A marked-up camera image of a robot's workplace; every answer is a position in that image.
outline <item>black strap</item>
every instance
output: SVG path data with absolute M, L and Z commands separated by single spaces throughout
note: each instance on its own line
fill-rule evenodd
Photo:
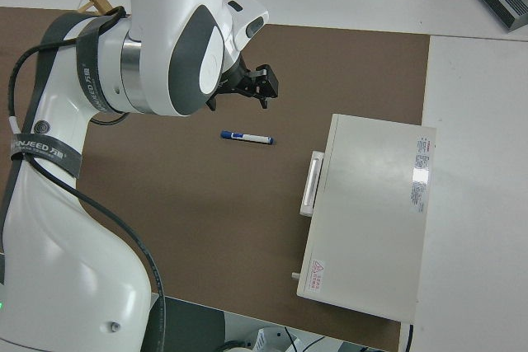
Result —
M 97 50 L 99 29 L 111 16 L 100 16 L 90 21 L 77 38 L 77 75 L 86 98 L 102 113 L 115 113 L 102 93 L 99 80 Z
M 33 154 L 63 168 L 75 178 L 79 178 L 83 155 L 66 143 L 43 134 L 15 134 L 11 141 L 11 158 L 20 153 Z

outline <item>brown table surface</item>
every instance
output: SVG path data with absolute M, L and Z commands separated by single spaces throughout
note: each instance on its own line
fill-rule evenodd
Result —
M 4 87 L 16 58 L 60 13 L 0 7 Z M 279 78 L 279 98 L 268 110 L 220 96 L 216 112 L 91 125 L 78 188 L 142 236 L 167 295 L 397 350 L 399 323 L 297 297 L 291 273 L 300 271 L 309 230 L 299 215 L 309 159 L 324 150 L 332 113 L 420 124 L 428 45 L 426 35 L 266 26 L 243 55 L 249 68 L 268 63 Z M 34 65 L 19 78 L 19 115 Z M 2 189 L 10 167 L 6 98 L 4 92 Z M 224 140 L 222 129 L 272 136 L 276 144 Z

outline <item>black cable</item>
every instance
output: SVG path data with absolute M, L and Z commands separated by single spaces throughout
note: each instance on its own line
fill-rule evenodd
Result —
M 409 327 L 409 337 L 407 338 L 407 346 L 405 347 L 405 352 L 409 352 L 411 350 L 411 344 L 413 343 L 413 332 L 414 332 L 414 326 L 411 325 Z
M 287 334 L 288 337 L 290 338 L 290 342 L 291 342 L 291 345 L 294 347 L 294 351 L 295 351 L 295 352 L 298 352 L 297 347 L 295 346 L 294 339 L 291 338 L 291 334 L 290 334 L 290 332 L 288 331 L 288 328 L 287 328 L 286 326 L 284 326 L 284 330 L 286 330 L 286 334 Z
M 214 352 L 225 352 L 227 350 L 231 350 L 232 348 L 241 348 L 245 345 L 246 343 L 244 341 L 231 340 L 223 343 L 221 346 L 216 348 Z
M 116 223 L 119 227 L 121 227 L 125 232 L 129 235 L 130 238 L 136 243 L 136 245 L 139 247 L 141 252 L 146 257 L 148 263 L 150 264 L 150 269 L 153 272 L 154 280 L 156 282 L 156 289 L 158 291 L 159 300 L 160 300 L 160 339 L 158 341 L 158 351 L 163 352 L 163 344 L 165 341 L 165 315 L 166 315 L 166 304 L 165 304 L 165 293 L 163 292 L 163 283 L 161 280 L 161 277 L 159 275 L 158 266 L 156 265 L 156 262 L 154 261 L 154 258 L 152 257 L 152 254 L 150 253 L 149 249 L 144 245 L 143 241 L 141 241 L 141 238 L 139 238 L 138 234 L 134 231 L 133 228 L 131 228 L 127 223 L 125 223 L 123 220 L 121 220 L 116 214 L 111 212 L 106 207 L 99 204 L 94 199 L 88 197 L 87 195 L 83 194 L 77 189 L 74 189 L 72 186 L 64 183 L 61 181 L 58 177 L 52 175 L 48 171 L 46 171 L 36 160 L 35 158 L 25 153 L 24 158 L 30 163 L 30 165 L 35 169 L 37 172 L 39 172 L 43 177 L 51 181 L 52 183 L 56 184 L 61 189 L 67 191 L 69 194 L 74 195 L 81 201 L 85 202 L 86 204 L 92 206 L 94 209 L 98 210 L 102 214 L 106 215 L 110 220 L 112 220 L 114 223 Z
M 116 8 L 111 9 L 106 14 L 106 16 L 112 16 L 112 18 L 101 25 L 101 27 L 99 28 L 99 35 L 102 35 L 103 33 L 107 32 L 118 22 L 119 19 L 126 16 L 126 11 L 122 6 L 118 6 Z M 9 84 L 7 86 L 7 109 L 9 111 L 10 117 L 15 116 L 15 83 L 17 81 L 16 79 L 18 77 L 18 73 L 20 72 L 20 69 L 24 62 L 27 61 L 27 59 L 34 53 L 46 51 L 47 49 L 59 49 L 61 47 L 67 47 L 69 45 L 75 45 L 76 43 L 76 37 L 67 40 L 55 41 L 53 43 L 44 43 L 31 47 L 24 54 L 21 55 L 21 57 L 15 62 L 15 66 L 13 67 L 11 76 L 9 77 Z
M 126 119 L 129 114 L 130 113 L 123 113 L 120 117 L 112 121 L 102 121 L 102 120 L 91 119 L 90 122 L 93 124 L 97 124 L 97 125 L 116 125 L 116 124 L 119 124 L 124 119 Z
M 324 336 L 322 336 L 321 338 L 318 338 L 317 340 L 315 340 L 314 342 L 308 344 L 308 346 L 306 348 L 303 349 L 303 352 L 305 352 L 306 350 L 308 350 L 308 348 L 310 346 L 312 346 L 313 344 L 317 344 L 320 340 L 322 340 L 324 338 Z

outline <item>white table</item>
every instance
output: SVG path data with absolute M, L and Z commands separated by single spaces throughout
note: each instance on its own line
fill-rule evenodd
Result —
M 432 37 L 437 128 L 416 351 L 528 345 L 528 43 Z

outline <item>white box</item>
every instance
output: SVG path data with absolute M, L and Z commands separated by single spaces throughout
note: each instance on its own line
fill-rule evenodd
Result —
M 435 135 L 333 115 L 299 296 L 413 323 Z

